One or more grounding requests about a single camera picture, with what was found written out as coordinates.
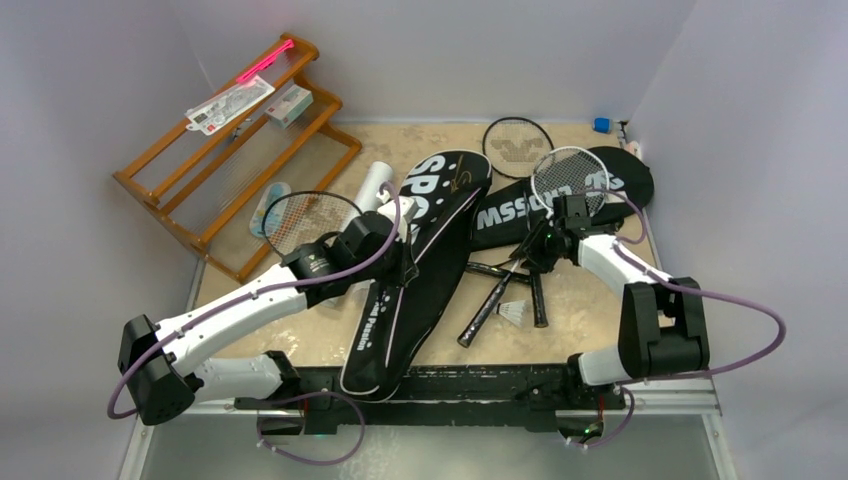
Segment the black SPORT racket bag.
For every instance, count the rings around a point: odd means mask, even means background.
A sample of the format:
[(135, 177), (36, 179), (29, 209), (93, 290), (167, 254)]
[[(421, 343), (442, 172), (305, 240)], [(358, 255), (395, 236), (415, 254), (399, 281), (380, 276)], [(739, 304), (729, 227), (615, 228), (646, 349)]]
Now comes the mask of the black SPORT racket bag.
[(370, 285), (339, 375), (346, 395), (380, 402), (397, 391), (464, 274), (475, 215), (492, 176), (490, 160), (471, 150), (437, 152), (407, 173), (399, 193), (418, 207), (406, 243), (415, 276), (404, 285)]

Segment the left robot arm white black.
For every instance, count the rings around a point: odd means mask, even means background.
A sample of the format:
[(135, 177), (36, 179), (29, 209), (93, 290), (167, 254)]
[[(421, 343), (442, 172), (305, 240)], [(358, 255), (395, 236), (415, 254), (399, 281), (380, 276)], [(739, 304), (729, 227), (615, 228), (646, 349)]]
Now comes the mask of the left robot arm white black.
[(107, 406), (127, 391), (129, 415), (159, 425), (196, 403), (228, 397), (266, 401), (284, 409), (297, 399), (298, 382), (287, 357), (271, 351), (247, 360), (215, 354), (267, 324), (347, 293), (361, 281), (389, 280), (401, 271), (412, 213), (390, 202), (354, 218), (340, 232), (288, 247), (280, 263), (205, 306), (154, 322), (145, 315), (122, 330), (118, 385)]

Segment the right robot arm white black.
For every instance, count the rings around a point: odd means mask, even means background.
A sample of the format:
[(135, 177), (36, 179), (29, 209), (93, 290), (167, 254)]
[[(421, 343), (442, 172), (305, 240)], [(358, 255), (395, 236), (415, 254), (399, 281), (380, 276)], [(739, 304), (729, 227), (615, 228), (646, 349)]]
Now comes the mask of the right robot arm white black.
[(709, 341), (698, 284), (652, 268), (616, 236), (594, 230), (585, 196), (555, 198), (512, 255), (538, 273), (568, 259), (620, 298), (616, 343), (569, 361), (576, 371), (561, 381), (569, 404), (588, 405), (602, 385), (707, 369)]

